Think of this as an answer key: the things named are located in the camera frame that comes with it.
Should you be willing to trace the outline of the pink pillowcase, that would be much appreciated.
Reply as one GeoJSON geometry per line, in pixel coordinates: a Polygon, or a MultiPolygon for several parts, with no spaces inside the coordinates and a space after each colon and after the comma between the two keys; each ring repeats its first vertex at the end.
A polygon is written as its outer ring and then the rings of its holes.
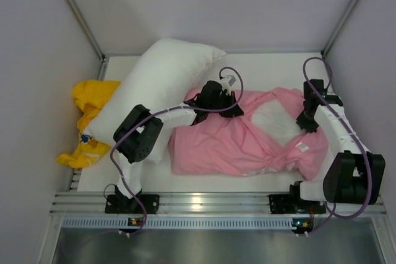
{"type": "Polygon", "coordinates": [[[262,104],[278,100],[291,117],[303,110],[303,93],[297,89],[274,88],[267,92],[236,91],[244,115],[227,119],[209,114],[198,125],[174,129],[169,142],[172,171],[178,175],[226,174],[255,176],[267,172],[299,171],[305,180],[314,179],[325,161],[329,144],[323,132],[296,137],[279,145],[252,123],[253,112],[262,104]],[[309,150],[301,152],[297,144],[309,150]]]}

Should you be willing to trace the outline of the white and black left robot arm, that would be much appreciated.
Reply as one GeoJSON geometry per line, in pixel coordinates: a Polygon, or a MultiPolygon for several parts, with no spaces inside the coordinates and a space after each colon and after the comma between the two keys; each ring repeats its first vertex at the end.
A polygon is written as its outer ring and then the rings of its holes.
{"type": "Polygon", "coordinates": [[[242,94],[235,97],[231,90],[235,82],[233,75],[221,76],[219,81],[210,80],[192,99],[155,113],[141,104],[135,106],[113,135],[116,143],[110,151],[110,160],[119,173],[116,195],[126,200],[136,196],[131,189],[134,183],[126,173],[134,163],[148,157],[162,130],[198,125],[209,114],[229,119],[242,116],[244,112],[238,105],[242,94]]]}

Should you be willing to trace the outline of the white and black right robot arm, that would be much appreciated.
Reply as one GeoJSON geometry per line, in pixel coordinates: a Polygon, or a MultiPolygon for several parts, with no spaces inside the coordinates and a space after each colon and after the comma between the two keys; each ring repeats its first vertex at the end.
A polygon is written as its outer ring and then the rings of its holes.
{"type": "Polygon", "coordinates": [[[377,202],[385,159],[364,146],[346,117],[341,99],[324,81],[304,83],[303,111],[296,123],[309,134],[323,132],[332,156],[313,181],[298,181],[290,193],[302,201],[373,205],[377,202]]]}

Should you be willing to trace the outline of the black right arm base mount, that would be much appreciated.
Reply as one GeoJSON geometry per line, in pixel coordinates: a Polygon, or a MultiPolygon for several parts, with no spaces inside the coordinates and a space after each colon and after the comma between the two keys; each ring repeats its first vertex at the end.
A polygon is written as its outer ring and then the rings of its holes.
{"type": "Polygon", "coordinates": [[[290,194],[269,195],[270,212],[273,215],[285,215],[302,213],[303,209],[298,205],[298,200],[290,194]]]}

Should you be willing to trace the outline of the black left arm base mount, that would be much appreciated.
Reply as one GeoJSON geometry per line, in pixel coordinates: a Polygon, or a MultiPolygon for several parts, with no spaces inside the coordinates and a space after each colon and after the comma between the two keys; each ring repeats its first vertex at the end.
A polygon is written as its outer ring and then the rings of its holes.
{"type": "MultiPolygon", "coordinates": [[[[147,214],[156,214],[159,209],[160,196],[153,194],[138,195],[137,198],[144,206],[147,214]]],[[[143,207],[134,198],[112,194],[107,196],[105,204],[106,214],[143,214],[143,207]]]]}

